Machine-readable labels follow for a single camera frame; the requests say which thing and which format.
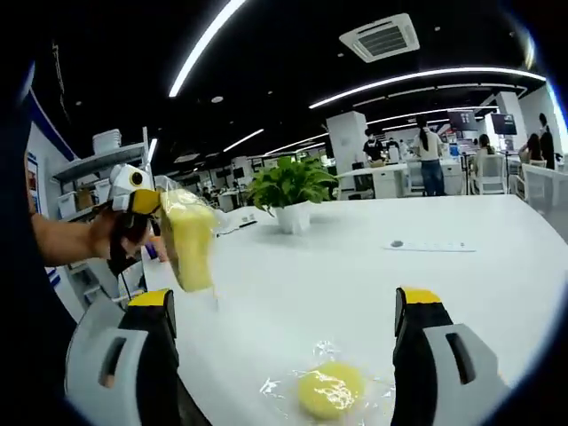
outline plastic bag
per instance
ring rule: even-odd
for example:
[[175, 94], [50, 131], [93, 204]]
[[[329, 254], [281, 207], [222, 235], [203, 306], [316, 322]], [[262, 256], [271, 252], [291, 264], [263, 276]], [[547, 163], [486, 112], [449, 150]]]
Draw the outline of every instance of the plastic bag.
[[[283, 416], [294, 425], [329, 425], [329, 426], [370, 426], [391, 424], [394, 413], [396, 387], [392, 380], [374, 376], [371, 372], [352, 365], [347, 354], [340, 352], [331, 342], [318, 342], [313, 349], [312, 365], [302, 366], [266, 379], [259, 392], [272, 404], [276, 413]], [[330, 364], [343, 365], [350, 370], [358, 370], [362, 379], [363, 389], [359, 395], [352, 393], [342, 377], [322, 374]], [[335, 406], [335, 419], [327, 415], [314, 415], [300, 401], [299, 393], [305, 387], [306, 377], [317, 375], [318, 381], [314, 395], [320, 398], [322, 393], [327, 396], [327, 402]]]
[[177, 282], [187, 292], [212, 288], [209, 247], [218, 226], [213, 209], [181, 188], [160, 197], [162, 238]]

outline desk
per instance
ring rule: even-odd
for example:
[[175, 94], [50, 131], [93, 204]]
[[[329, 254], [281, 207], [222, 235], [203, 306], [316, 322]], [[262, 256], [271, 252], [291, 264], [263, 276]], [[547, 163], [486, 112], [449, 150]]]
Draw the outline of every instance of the desk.
[[[436, 292], [453, 321], [497, 354], [510, 385], [556, 319], [568, 246], [516, 196], [325, 202], [312, 206], [304, 236], [279, 233], [276, 219], [254, 208], [230, 215], [238, 221], [249, 209], [259, 223], [219, 237], [212, 249], [218, 311], [203, 293], [184, 293], [168, 264], [144, 263], [149, 289], [174, 289], [178, 373], [215, 426], [296, 424], [275, 414], [258, 390], [268, 377], [309, 366], [322, 339], [394, 380], [401, 285]], [[395, 239], [463, 241], [477, 251], [382, 249]]]
[[[453, 158], [444, 158], [440, 160], [440, 165], [442, 170], [445, 172], [447, 168], [455, 166], [461, 167], [460, 161]], [[408, 170], [408, 165], [405, 162], [398, 164], [390, 164], [388, 166], [382, 167], [370, 167], [366, 169], [351, 170], [341, 175], [337, 175], [339, 179], [339, 194], [337, 199], [341, 200], [341, 181], [343, 178], [361, 176], [361, 175], [373, 175], [373, 183], [375, 185], [375, 198], [400, 198], [403, 196], [406, 190], [406, 180], [402, 176]], [[446, 185], [451, 188], [462, 188], [462, 175], [459, 176], [459, 185]], [[460, 191], [456, 193], [450, 193], [446, 191], [449, 195], [457, 195]]]
[[241, 189], [240, 191], [232, 189], [229, 191], [225, 191], [224, 193], [220, 193], [218, 195], [219, 208], [224, 212], [235, 210], [239, 206], [236, 207], [234, 206], [233, 197], [236, 196], [237, 198], [241, 197], [242, 199], [244, 199], [244, 197], [246, 196], [246, 192], [247, 192], [246, 189]]

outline cardboard box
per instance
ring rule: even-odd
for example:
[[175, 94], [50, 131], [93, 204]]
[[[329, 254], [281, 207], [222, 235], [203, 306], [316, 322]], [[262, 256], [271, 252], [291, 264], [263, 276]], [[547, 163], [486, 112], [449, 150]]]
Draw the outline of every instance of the cardboard box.
[[91, 191], [89, 189], [81, 188], [77, 191], [77, 208], [79, 210], [85, 210], [94, 205], [95, 203], [92, 201]]

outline transparent plastic wrap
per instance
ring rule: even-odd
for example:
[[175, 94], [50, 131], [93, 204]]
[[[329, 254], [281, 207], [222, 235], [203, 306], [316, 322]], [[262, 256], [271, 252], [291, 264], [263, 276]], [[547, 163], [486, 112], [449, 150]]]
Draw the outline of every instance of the transparent plastic wrap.
[[278, 415], [294, 425], [391, 424], [394, 377], [377, 377], [353, 365], [329, 341], [313, 349], [312, 365], [266, 379], [259, 392]]
[[219, 223], [212, 208], [182, 188], [160, 194], [162, 238], [177, 281], [186, 292], [213, 288], [209, 248]]

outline office worker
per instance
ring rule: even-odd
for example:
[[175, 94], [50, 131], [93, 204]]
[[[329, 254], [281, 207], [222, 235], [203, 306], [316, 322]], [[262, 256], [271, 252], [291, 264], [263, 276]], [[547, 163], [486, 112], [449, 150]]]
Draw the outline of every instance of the office worker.
[[547, 161], [547, 169], [554, 170], [554, 141], [552, 133], [550, 133], [550, 126], [546, 115], [540, 113], [539, 121], [542, 127], [540, 128], [540, 150], [542, 151], [542, 158]]
[[[540, 140], [539, 135], [533, 133], [529, 140], [521, 146], [518, 150], [518, 158], [523, 164], [528, 164], [533, 161], [542, 161], [541, 150], [540, 150]], [[523, 168], [520, 168], [518, 175], [509, 176], [509, 190], [511, 193], [517, 193], [523, 195], [525, 193], [525, 177], [523, 175]]]
[[389, 142], [387, 142], [387, 149], [391, 149], [391, 146], [394, 146], [397, 149], [400, 149], [400, 145], [398, 144], [398, 142], [396, 140], [394, 140], [394, 138], [390, 138]]
[[211, 193], [209, 192], [209, 188], [206, 186], [203, 187], [203, 198], [207, 200], [207, 202], [211, 202]]
[[367, 135], [367, 142], [363, 145], [363, 152], [367, 155], [371, 161], [376, 162], [381, 160], [381, 151], [383, 150], [383, 144], [377, 139], [372, 130], [365, 130]]
[[429, 197], [446, 195], [444, 174], [440, 166], [442, 140], [437, 133], [430, 131], [424, 117], [416, 117], [416, 123], [420, 131], [414, 137], [413, 149], [422, 163], [422, 180], [426, 194]]
[[484, 133], [479, 137], [479, 150], [473, 159], [473, 172], [475, 174], [479, 172], [479, 161], [482, 157], [493, 154], [495, 154], [495, 150], [489, 142], [489, 137]]

